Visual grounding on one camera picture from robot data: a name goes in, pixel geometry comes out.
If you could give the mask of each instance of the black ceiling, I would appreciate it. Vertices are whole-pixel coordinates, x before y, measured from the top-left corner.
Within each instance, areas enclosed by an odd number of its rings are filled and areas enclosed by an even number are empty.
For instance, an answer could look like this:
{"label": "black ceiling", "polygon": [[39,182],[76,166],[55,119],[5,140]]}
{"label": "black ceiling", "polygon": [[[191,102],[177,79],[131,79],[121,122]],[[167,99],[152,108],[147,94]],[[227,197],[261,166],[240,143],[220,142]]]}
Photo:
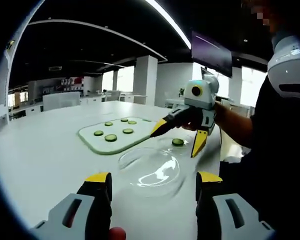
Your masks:
{"label": "black ceiling", "polygon": [[[272,55],[267,27],[249,10],[241,8],[241,0],[157,2],[188,39],[194,30],[236,53],[265,60]],[[26,28],[17,48],[10,87],[31,80],[102,73],[117,68],[102,63],[128,66],[144,55],[153,55],[159,61],[191,61],[186,44],[145,0],[46,0],[31,22],[43,20],[72,20],[106,27],[144,43],[154,52],[91,26],[68,22],[33,24]],[[264,64],[237,61],[237,57],[233,64],[266,70]],[[62,70],[49,71],[53,66],[62,66]]]}

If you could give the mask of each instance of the person's arm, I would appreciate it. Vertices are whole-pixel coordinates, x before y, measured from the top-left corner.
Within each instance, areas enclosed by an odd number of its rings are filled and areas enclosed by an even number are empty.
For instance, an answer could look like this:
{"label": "person's arm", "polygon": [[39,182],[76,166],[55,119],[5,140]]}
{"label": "person's arm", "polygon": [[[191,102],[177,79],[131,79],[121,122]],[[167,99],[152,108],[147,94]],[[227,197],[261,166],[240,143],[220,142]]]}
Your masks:
{"label": "person's arm", "polygon": [[252,120],[240,116],[234,111],[216,102],[214,105],[216,116],[215,123],[238,144],[251,148],[252,145]]}

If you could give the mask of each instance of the monitor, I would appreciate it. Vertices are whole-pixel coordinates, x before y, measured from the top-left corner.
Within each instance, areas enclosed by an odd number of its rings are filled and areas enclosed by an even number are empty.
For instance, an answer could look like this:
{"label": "monitor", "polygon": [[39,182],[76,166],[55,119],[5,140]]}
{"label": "monitor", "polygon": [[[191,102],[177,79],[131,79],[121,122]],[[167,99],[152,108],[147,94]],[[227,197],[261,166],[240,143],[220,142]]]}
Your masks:
{"label": "monitor", "polygon": [[232,78],[231,51],[211,38],[193,31],[191,55],[194,62]]}

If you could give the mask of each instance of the chair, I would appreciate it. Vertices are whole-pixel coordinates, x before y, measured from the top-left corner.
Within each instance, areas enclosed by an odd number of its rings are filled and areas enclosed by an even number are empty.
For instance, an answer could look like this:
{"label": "chair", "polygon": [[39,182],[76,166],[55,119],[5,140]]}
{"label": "chair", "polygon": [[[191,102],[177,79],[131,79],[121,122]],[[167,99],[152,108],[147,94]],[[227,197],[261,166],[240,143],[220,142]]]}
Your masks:
{"label": "chair", "polygon": [[80,105],[80,92],[62,92],[43,96],[43,110],[50,111]]}
{"label": "chair", "polygon": [[120,101],[120,96],[121,91],[106,91],[104,101]]}

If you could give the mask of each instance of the cutting board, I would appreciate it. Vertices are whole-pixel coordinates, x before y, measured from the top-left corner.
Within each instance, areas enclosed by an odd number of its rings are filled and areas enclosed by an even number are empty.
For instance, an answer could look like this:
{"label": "cutting board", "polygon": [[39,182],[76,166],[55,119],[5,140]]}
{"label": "cutting board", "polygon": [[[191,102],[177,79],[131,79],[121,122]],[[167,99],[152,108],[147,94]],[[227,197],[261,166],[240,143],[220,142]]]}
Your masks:
{"label": "cutting board", "polygon": [[[143,119],[139,117],[123,117],[129,121],[135,121],[136,124],[122,122],[121,118],[109,120],[113,123],[112,126],[105,126],[105,122],[100,122],[96,125],[84,127],[78,131],[80,139],[96,154],[113,155],[121,153],[150,137],[150,133],[156,125],[155,121]],[[133,133],[123,133],[124,129],[133,129]],[[103,131],[102,136],[95,136],[94,132]],[[115,134],[117,140],[108,142],[105,136]]]}

